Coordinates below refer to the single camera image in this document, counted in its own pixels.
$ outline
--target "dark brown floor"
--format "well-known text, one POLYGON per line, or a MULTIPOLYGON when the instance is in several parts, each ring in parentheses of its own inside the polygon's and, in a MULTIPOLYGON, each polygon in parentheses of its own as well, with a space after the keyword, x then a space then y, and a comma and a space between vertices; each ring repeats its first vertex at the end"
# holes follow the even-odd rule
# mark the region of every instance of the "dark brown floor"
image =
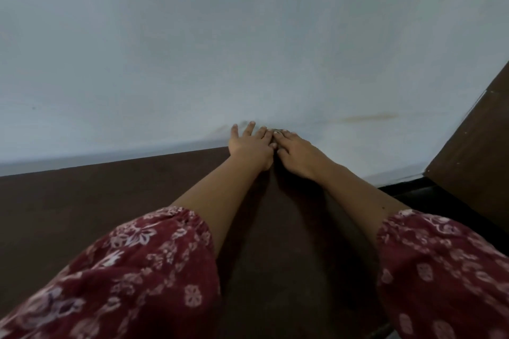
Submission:
MULTIPOLYGON (((0 315, 96 238, 170 204, 227 156, 219 148, 0 177, 0 315)), ((218 259, 219 337, 365 336, 386 322, 375 257, 321 188, 275 166, 251 188, 218 259)))

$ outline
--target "brown door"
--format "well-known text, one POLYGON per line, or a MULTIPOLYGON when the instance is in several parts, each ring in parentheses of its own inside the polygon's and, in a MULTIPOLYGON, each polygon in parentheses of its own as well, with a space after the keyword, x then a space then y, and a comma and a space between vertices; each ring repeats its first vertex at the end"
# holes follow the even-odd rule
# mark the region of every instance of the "brown door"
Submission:
POLYGON ((509 63, 425 175, 509 232, 509 63))

